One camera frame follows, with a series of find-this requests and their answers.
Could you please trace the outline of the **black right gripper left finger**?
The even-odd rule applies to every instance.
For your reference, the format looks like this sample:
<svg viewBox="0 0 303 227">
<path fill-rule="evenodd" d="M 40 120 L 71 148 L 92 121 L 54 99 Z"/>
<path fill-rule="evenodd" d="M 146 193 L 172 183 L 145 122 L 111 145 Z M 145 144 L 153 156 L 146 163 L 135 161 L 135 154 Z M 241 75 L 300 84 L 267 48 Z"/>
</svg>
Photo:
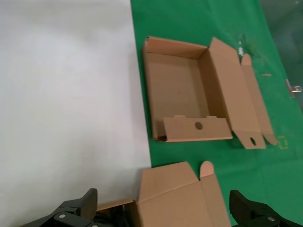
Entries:
<svg viewBox="0 0 303 227">
<path fill-rule="evenodd" d="M 90 227 L 97 212 L 98 191 L 89 189 L 78 199 L 64 201 L 51 214 L 25 224 L 25 227 Z"/>
</svg>

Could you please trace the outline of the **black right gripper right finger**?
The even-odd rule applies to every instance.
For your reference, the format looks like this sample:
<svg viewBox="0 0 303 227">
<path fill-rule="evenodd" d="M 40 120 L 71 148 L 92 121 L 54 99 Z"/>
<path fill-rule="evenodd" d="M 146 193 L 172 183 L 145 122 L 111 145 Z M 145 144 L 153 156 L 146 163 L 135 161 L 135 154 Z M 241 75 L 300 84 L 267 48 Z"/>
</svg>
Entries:
<svg viewBox="0 0 303 227">
<path fill-rule="evenodd" d="M 280 216 L 267 204 L 248 200 L 238 190 L 230 191 L 229 210 L 237 223 L 234 227 L 302 227 Z"/>
</svg>

